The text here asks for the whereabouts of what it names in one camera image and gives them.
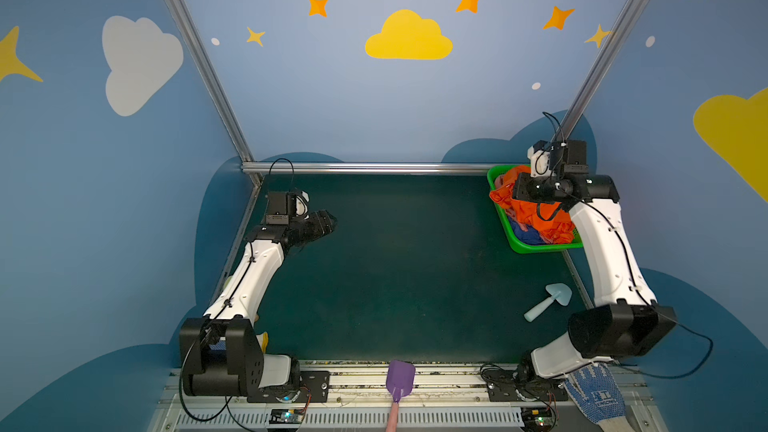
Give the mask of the upright aluminium post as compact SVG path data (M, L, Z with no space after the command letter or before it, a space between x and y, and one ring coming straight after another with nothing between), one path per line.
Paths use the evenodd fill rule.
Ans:
M612 32L603 41L585 81L554 133L553 141L564 141L572 135L649 2L650 0L627 0L625 2L613 24Z
M232 109L231 103L226 96L224 88L215 73L208 53L205 50L205 45L201 40L188 7L185 4L185 0L164 0L164 2L181 33L184 43L187 46L192 60L240 160L242 162L252 162L253 155L247 144L245 135Z

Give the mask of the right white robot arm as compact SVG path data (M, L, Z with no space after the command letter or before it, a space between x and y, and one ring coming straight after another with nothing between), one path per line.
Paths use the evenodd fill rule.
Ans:
M561 377L590 363L644 356L677 325L674 310L658 304L634 258L610 177L522 173L513 197L562 205L581 238L594 289L594 307L572 315L562 336L530 353L536 376Z

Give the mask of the left side aluminium rail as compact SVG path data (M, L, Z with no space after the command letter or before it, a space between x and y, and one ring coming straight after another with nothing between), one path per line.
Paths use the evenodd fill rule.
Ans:
M235 262L238 257L238 250L240 248L240 245L242 243L243 238L245 237L245 233L247 231L248 223L250 221L250 218L252 216L252 213L255 209L259 194L261 192L261 189L263 187L264 179L262 177L262 174L259 172L247 172L247 177L250 180L250 184L252 186L248 201L246 203L246 206L244 208L243 214L241 216L238 228L235 233L235 237L233 239L232 246L230 248L230 251L227 256L227 260L225 262L224 268L222 270L222 273L220 274L219 280L216 284L216 289L211 297L210 305L213 305L221 292L225 288L225 283L227 282L228 277L232 273L232 271L235 268Z

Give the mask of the horizontal aluminium frame rail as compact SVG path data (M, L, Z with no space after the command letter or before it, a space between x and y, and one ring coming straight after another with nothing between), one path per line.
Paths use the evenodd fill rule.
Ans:
M278 160L244 162L241 169L249 174L349 174L349 175L485 175L494 163L312 163Z

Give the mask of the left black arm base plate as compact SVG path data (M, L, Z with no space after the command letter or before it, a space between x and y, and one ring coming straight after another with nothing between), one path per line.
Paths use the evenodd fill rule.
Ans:
M295 374L288 384L258 389L249 403L303 404L310 401L326 403L330 392L331 374L327 370L309 370Z

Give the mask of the right side aluminium rail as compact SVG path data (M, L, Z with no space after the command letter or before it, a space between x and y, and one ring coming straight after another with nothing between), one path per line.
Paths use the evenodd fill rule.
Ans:
M589 291L587 290L585 283L583 282L582 277L579 274L578 268L576 267L576 264L574 263L572 257L570 256L568 251L562 251L561 255L576 285L579 296L584 306L587 309L592 309L594 307L592 297L590 296Z

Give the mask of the right green circuit board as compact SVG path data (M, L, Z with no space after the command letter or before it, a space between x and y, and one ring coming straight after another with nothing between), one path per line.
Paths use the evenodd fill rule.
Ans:
M521 419L524 432L550 432L557 423L554 413L543 408L523 408Z

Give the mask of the green circuit board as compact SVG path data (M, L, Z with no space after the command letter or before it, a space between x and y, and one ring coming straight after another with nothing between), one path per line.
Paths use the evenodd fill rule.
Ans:
M543 408L523 408L521 419L524 432L550 432L557 423L554 413Z
M270 425L300 426L305 417L301 409L272 409L269 415Z

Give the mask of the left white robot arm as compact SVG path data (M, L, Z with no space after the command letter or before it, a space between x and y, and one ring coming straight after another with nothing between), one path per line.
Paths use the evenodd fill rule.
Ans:
M180 388L188 396L244 397L250 402L287 401L301 392L298 360L264 352L254 323L265 292L290 248L331 234L337 219L325 210L259 225L240 264L216 301L188 318L180 335Z

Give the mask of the right upright aluminium post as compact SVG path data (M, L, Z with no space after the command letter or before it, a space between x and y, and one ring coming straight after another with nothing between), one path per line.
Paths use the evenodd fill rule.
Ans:
M625 2L613 24L612 32L603 41L585 81L554 133L553 141L564 141L572 135L649 2L650 0L627 0Z

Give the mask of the purple toy shovel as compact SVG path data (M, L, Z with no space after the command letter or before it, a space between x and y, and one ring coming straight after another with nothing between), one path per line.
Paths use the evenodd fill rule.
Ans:
M404 397L407 397L412 392L415 373L415 366L409 362L392 360L389 363L385 385L391 395L392 405L385 429L386 432L395 432L397 430L399 404Z

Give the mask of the light blue toy shovel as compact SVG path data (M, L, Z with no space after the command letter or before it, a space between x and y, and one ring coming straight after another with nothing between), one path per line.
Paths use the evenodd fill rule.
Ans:
M567 306L570 303L572 290L565 283L548 284L545 290L548 296L524 314L527 322L533 322L554 303L561 306Z

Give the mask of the left green circuit board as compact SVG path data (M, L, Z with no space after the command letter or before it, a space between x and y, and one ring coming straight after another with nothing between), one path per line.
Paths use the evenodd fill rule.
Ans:
M269 415L270 425L300 426L305 417L301 409L272 409Z

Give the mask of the left upright aluminium post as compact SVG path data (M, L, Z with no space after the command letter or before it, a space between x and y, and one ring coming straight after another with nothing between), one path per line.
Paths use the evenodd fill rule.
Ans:
M224 88L215 73L208 53L205 50L205 45L201 40L188 7L185 4L185 0L164 0L164 2L181 33L184 43L187 46L192 60L240 160L242 162L252 162L253 155L247 144L245 135L232 109L231 103L226 96Z

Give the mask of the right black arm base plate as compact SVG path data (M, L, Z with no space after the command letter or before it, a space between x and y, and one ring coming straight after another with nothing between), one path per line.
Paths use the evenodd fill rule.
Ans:
M542 402L544 404L567 401L568 395L560 379L543 379L533 373L527 363L515 368L504 368L485 363L479 376L486 386L491 402Z

